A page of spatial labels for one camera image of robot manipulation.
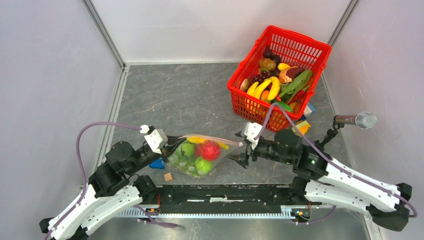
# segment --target microphone grille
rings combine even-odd
[[[377,124],[377,117],[364,111],[356,116],[355,122],[361,129],[370,129]]]

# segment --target microphone stand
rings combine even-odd
[[[339,129],[343,128],[344,126],[345,126],[344,123],[336,122],[336,116],[334,116],[334,119],[333,119],[333,122],[332,122],[332,129],[330,128],[330,129],[327,130],[327,135],[325,135],[322,142],[320,142],[319,140],[316,140],[315,146],[324,151],[324,146],[328,142],[330,142],[333,138],[335,138],[337,136],[337,134],[339,133]]]

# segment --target gray table surface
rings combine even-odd
[[[238,63],[169,64],[131,66],[119,109],[118,123],[140,126],[154,125],[167,135],[203,134],[236,142],[234,134],[247,121],[233,112],[227,82]],[[316,111],[307,117],[311,128],[306,136],[322,140],[333,123],[330,101],[320,80],[310,103]],[[273,139],[266,130],[263,136]],[[135,149],[144,141],[138,131],[116,128],[113,143],[130,142]],[[325,151],[340,162],[349,165],[342,138],[337,136],[326,145]],[[250,162],[247,169],[224,159],[205,177],[198,179],[177,170],[146,167],[139,174],[149,175],[155,184],[166,184],[164,174],[171,172],[172,184],[242,184],[291,183],[292,167],[278,162],[259,159]]]
[[[168,135],[205,134],[240,141],[234,136],[246,122],[233,113],[227,81],[237,63],[131,66],[120,106],[118,122],[140,126],[154,125]],[[316,112],[307,118],[311,128],[306,136],[321,140],[333,122],[333,112],[322,82],[310,102]],[[272,138],[270,131],[264,133]],[[138,148],[143,136],[137,131],[116,128],[113,142],[128,141]],[[340,136],[325,151],[349,165]],[[160,185],[170,170],[146,167],[139,173],[149,175]],[[292,167],[259,159],[248,169],[231,160],[220,162],[202,179],[171,170],[173,184],[291,183]],[[329,209],[312,209],[312,219],[325,216]],[[337,209],[333,216],[309,226],[295,226],[281,219],[160,219],[177,223],[178,228],[162,228],[137,223],[135,219],[114,218],[101,226],[90,240],[368,240],[361,215]]]

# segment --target red chili pepper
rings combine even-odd
[[[287,102],[287,104],[290,105],[293,102],[300,101],[305,95],[306,95],[306,91],[302,89],[298,91],[296,95],[293,97],[293,99],[290,102]]]

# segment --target plastic bag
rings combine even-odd
[[[206,176],[227,154],[243,146],[242,142],[206,135],[187,134],[181,138],[186,140],[168,157],[167,165],[194,178]]]

